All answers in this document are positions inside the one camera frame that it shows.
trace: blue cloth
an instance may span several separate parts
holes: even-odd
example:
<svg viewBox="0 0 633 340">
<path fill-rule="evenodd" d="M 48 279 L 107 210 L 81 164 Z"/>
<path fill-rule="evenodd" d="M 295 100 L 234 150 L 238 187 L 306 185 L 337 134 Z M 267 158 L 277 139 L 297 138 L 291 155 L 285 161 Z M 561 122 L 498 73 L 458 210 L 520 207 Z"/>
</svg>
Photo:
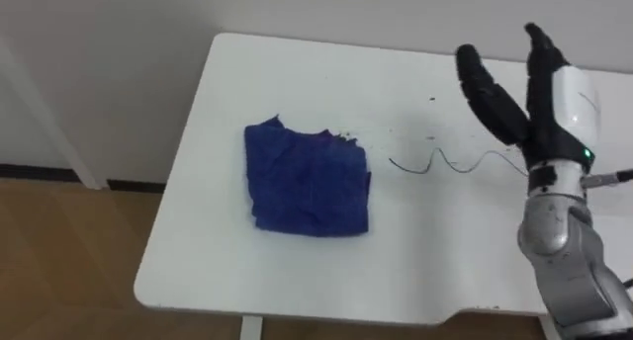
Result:
<svg viewBox="0 0 633 340">
<path fill-rule="evenodd" d="M 277 117 L 244 130 L 255 225 L 309 236 L 367 232 L 371 174 L 355 139 L 298 133 Z"/>
</svg>

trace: robotic arm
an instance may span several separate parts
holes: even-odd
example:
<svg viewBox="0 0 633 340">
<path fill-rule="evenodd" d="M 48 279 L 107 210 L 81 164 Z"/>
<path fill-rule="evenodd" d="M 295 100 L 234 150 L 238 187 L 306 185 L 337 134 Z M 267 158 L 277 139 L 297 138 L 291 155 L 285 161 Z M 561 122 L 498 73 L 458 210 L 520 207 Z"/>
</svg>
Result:
<svg viewBox="0 0 633 340">
<path fill-rule="evenodd" d="M 471 110 L 498 140 L 525 158 L 528 193 L 518 244 L 563 339 L 633 339 L 633 302 L 604 264 L 587 188 L 633 179 L 631 171 L 590 176 L 600 105 L 588 77 L 534 24 L 527 112 L 496 84 L 472 45 L 457 49 Z"/>
</svg>

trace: wire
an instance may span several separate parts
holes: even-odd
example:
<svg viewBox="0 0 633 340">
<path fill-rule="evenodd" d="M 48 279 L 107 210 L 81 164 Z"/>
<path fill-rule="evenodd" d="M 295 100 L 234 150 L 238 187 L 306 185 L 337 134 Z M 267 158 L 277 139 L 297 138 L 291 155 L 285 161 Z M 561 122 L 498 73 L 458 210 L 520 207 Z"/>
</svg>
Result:
<svg viewBox="0 0 633 340">
<path fill-rule="evenodd" d="M 471 173 L 471 172 L 473 172 L 480 165 L 480 163 L 482 163 L 482 161 L 484 160 L 484 157 L 486 157 L 489 154 L 494 154 L 494 155 L 497 155 L 497 156 L 501 157 L 503 160 L 505 160 L 505 162 L 507 162 L 510 166 L 512 166 L 516 172 L 520 173 L 524 177 L 527 177 L 527 173 L 523 172 L 523 170 L 521 170 L 519 167 L 517 167 L 507 157 L 505 157 L 501 153 L 499 153 L 497 151 L 493 151 L 493 150 L 489 150 L 489 151 L 484 152 L 484 154 L 482 154 L 482 156 L 479 158 L 479 160 L 477 160 L 477 162 L 475 162 L 475 164 L 472 167 L 464 169 L 464 170 L 461 170 L 461 169 L 456 168 L 455 166 L 453 166 L 453 164 L 448 161 L 448 158 L 446 158 L 446 154 L 444 153 L 444 151 L 440 147 L 435 147 L 433 149 L 433 152 L 431 152 L 431 156 L 428 159 L 428 164 L 421 171 L 414 171 L 414 170 L 407 169 L 407 168 L 399 165 L 398 163 L 396 163 L 396 161 L 394 161 L 391 158 L 389 159 L 389 161 L 394 166 L 400 168 L 401 170 L 403 170 L 405 172 L 409 172 L 409 173 L 413 173 L 413 174 L 426 174 L 431 169 L 431 165 L 433 164 L 433 157 L 435 156 L 435 152 L 439 152 L 440 155 L 442 155 L 442 158 L 444 159 L 444 162 L 446 162 L 446 165 L 448 165 L 448 167 L 450 167 L 453 171 L 455 171 L 457 173 Z"/>
</svg>

